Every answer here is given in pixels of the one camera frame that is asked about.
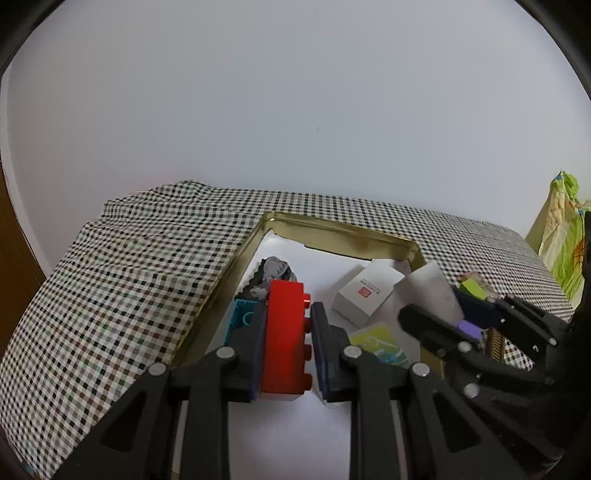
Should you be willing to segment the red toy brick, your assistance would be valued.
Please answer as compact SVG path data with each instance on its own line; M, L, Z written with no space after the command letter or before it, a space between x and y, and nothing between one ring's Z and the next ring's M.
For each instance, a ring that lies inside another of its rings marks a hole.
M305 371L311 346L305 336L311 320L305 316L311 296L304 285L287 280L270 283L266 304L263 372L260 392L266 395L299 396L311 390L312 377Z

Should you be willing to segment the purple toy brick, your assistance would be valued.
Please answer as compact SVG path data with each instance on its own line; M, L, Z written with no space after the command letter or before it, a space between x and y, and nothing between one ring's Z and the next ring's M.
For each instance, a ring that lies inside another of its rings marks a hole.
M467 320L460 321L457 329L471 341L481 342L483 340L484 330Z

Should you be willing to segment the white charger plug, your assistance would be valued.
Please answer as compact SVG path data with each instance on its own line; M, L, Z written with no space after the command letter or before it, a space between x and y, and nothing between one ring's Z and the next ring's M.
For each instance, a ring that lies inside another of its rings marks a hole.
M464 319L454 289L436 261L406 275L394 286L393 294L401 306L417 305L454 327Z

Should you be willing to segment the brown wooden comb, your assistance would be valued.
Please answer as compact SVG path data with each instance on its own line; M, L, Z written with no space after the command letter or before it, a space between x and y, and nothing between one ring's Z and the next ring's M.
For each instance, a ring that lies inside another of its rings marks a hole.
M505 352L505 338L496 329L490 328L487 331L486 354L493 360L502 363Z

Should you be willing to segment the green floss pick box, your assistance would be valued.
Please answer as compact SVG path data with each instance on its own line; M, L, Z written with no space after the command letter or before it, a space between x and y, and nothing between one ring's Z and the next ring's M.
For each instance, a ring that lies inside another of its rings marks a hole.
M401 368L408 368L411 364L409 355L394 340L391 330L384 322L349 334L349 343L372 353L383 363Z

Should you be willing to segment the blue toy brick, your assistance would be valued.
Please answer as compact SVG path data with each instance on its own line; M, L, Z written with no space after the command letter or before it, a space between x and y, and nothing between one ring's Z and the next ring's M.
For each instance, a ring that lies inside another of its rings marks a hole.
M252 322L253 314L256 312L258 306L259 301L245 299L235 299L235 301L233 301L228 327L224 334L224 346L228 346L235 330L242 327L249 327L250 322Z

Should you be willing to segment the white paper liner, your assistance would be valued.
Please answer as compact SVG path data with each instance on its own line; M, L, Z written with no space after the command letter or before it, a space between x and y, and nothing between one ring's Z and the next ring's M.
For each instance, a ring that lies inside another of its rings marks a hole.
M411 265L403 254L339 254L332 247L311 247L272 230L254 243L238 272L226 286L232 294L245 286L264 258L276 256L290 265L311 299L325 306L329 323L351 334L363 328L332 310L335 294L373 260L390 261L407 275ZM370 319L384 322L394 340L413 363L420 358L418 343L408 338L396 324L397 299L390 296ZM229 406L229 460L233 479L346 479L349 476L348 403L328 404L320 390L313 388L301 396L263 396L249 404Z

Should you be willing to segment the white small carton box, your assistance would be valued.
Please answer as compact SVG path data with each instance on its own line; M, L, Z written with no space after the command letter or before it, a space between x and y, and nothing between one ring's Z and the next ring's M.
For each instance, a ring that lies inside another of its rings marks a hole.
M339 289L332 301L332 310L356 327L363 328L404 278L405 275L390 261L373 260Z

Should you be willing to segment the grey black watch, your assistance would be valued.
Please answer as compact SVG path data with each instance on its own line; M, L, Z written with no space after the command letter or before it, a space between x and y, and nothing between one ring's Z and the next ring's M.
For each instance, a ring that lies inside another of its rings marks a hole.
M235 295L235 299L245 301L266 301L270 293L270 284L274 280L297 282L297 276L286 261L270 256L259 263L259 267L249 277L249 281Z

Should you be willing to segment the checkered tablecloth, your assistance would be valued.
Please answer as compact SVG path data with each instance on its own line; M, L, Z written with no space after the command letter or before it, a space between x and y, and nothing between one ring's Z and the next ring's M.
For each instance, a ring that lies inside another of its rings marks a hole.
M475 271L563 320L573 310L515 231L356 198L224 189L195 181L108 201L21 317L1 360L1 428L17 459L50 478L151 363L169 361L267 212L348 223L416 242L446 278Z

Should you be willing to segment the gold metal tin box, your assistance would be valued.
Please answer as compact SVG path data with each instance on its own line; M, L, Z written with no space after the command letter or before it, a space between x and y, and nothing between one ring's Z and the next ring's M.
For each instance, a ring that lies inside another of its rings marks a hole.
M266 233L277 230L295 241L311 247L332 247L339 254L384 253L391 250L409 260L411 271L425 265L426 260L417 243L393 235L335 221L280 212L267 212L252 231L239 242L228 264L217 277L204 305L197 307L193 324L188 329L173 357L175 364L189 364L203 354L221 346L235 294L226 286L239 264L245 260L254 243Z

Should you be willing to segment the green toy brick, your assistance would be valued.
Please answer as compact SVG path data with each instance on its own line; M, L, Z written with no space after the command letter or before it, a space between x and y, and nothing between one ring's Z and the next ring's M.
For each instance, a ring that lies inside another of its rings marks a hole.
M470 294L479 300L486 300L488 298L486 290L483 289L473 278L464 279L460 283L459 290L463 293Z

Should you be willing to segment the rose gold makeup palette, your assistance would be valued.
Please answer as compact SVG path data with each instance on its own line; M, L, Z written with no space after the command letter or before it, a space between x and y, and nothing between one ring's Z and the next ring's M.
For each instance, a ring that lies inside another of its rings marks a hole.
M473 278L478 282L478 284L486 290L488 294L488 299L497 299L498 294L493 289L493 287L478 273L478 272L468 272L460 276L460 283L466 278Z

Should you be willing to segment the green yellow hanging cloth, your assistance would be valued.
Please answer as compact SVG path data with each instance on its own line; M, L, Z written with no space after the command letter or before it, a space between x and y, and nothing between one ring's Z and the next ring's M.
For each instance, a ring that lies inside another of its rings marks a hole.
M590 201L581 201L578 195L576 177L560 171L526 236L573 308L583 295L585 214L590 211Z

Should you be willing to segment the brown wooden door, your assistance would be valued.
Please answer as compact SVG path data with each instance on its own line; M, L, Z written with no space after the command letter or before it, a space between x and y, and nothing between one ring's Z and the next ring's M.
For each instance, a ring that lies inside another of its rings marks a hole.
M4 172L0 179L0 348L4 354L33 297L45 281L17 220Z

